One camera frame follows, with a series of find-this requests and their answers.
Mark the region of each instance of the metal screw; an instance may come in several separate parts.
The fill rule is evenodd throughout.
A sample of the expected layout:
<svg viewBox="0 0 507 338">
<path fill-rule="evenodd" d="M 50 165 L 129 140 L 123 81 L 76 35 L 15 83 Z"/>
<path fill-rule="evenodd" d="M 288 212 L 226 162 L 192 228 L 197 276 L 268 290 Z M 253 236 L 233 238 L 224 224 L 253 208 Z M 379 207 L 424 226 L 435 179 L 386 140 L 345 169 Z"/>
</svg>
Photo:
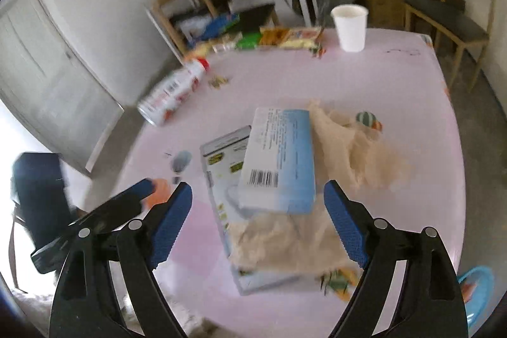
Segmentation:
<svg viewBox="0 0 507 338">
<path fill-rule="evenodd" d="M 134 219 L 128 223 L 128 228 L 135 231 L 136 229 L 141 228 L 142 225 L 143 223 L 139 219 Z"/>
<path fill-rule="evenodd" d="M 373 223 L 379 229 L 385 229 L 385 228 L 387 228 L 387 222 L 384 219 L 380 219 L 380 218 L 379 219 L 375 219 L 375 221 Z"/>
<path fill-rule="evenodd" d="M 83 228 L 79 231 L 78 236 L 80 238 L 86 238 L 90 234 L 90 228 Z"/>
<path fill-rule="evenodd" d="M 430 238 L 435 238 L 438 235 L 437 230 L 435 228 L 432 228 L 431 226 L 424 229 L 424 232 L 426 232 L 426 235 L 428 235 Z"/>
</svg>

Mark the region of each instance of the white door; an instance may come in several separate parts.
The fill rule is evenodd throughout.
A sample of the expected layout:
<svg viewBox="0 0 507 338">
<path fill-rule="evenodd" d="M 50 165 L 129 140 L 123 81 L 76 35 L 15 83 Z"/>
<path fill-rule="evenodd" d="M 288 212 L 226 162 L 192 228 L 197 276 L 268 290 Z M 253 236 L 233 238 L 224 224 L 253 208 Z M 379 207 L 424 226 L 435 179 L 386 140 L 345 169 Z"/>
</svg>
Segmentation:
<svg viewBox="0 0 507 338">
<path fill-rule="evenodd" d="M 0 14 L 4 103 L 45 146 L 91 170 L 123 110 L 68 47 L 39 0 Z"/>
</svg>

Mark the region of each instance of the blue gripper pad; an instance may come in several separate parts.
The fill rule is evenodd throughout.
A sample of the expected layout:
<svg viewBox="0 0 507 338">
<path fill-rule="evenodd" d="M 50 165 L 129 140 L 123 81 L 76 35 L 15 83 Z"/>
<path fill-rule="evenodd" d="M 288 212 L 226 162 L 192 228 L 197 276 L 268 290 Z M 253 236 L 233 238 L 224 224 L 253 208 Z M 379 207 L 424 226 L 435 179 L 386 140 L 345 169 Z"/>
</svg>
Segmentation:
<svg viewBox="0 0 507 338">
<path fill-rule="evenodd" d="M 192 189 L 185 183 L 180 185 L 184 185 L 183 190 L 177 194 L 175 193 L 174 198 L 172 196 L 173 199 L 169 199 L 168 202 L 171 202 L 171 206 L 169 206 L 165 217 L 151 235 L 153 252 L 149 259 L 150 270 L 154 270 L 158 264 L 167 260 L 174 241 L 176 241 L 176 237 L 192 206 Z"/>
<path fill-rule="evenodd" d="M 348 202 L 350 202 L 350 200 L 343 199 L 334 188 L 332 182 L 326 183 L 324 186 L 325 208 L 328 210 L 329 216 L 333 221 L 336 232 L 338 232 L 349 258 L 356 261 L 359 266 L 364 269 L 368 263 L 368 255 L 364 251 L 366 237 L 359 230 L 347 210 L 345 203 Z"/>
</svg>

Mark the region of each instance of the white paper cup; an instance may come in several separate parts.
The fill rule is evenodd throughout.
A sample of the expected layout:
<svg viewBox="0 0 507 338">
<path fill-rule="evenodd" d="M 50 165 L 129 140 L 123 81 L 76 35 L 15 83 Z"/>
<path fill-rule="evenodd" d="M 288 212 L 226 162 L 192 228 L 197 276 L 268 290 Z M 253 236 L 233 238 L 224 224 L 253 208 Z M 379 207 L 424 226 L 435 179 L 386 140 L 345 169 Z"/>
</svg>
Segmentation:
<svg viewBox="0 0 507 338">
<path fill-rule="evenodd" d="M 335 20 L 340 47 L 346 52 L 360 52 L 364 49 L 368 9 L 356 4 L 343 4 L 331 10 Z"/>
</svg>

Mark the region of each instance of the pink tabletop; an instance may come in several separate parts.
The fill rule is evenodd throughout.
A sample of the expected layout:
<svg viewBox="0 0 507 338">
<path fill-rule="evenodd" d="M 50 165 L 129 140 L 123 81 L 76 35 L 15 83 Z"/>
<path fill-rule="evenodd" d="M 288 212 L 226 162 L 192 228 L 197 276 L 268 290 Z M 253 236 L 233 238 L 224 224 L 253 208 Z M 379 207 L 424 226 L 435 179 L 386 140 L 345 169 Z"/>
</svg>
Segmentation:
<svg viewBox="0 0 507 338">
<path fill-rule="evenodd" d="M 200 161 L 202 144 L 249 125 L 257 107 L 305 107 L 311 99 L 354 116 L 374 113 L 383 138 L 412 167 L 411 180 L 384 191 L 363 189 L 355 197 L 373 217 L 420 232 L 433 226 L 457 269 L 465 231 L 465 176 L 458 127 L 433 49 L 415 33 L 369 29 L 360 53 L 340 50 L 334 30 L 321 59 L 308 51 L 230 52 L 210 58 L 207 75 L 230 78 L 220 90 L 207 81 L 167 125 L 146 125 L 116 189 L 138 180 L 172 181 L 171 156 L 192 154 L 182 180 L 192 187 L 190 214 L 169 259 L 155 270 L 164 293 L 242 337 L 325 337 L 346 304 L 324 294 L 314 279 L 240 296 L 233 282 L 209 203 Z M 404 267 L 396 267 L 391 292 L 377 325 L 394 312 Z"/>
</svg>

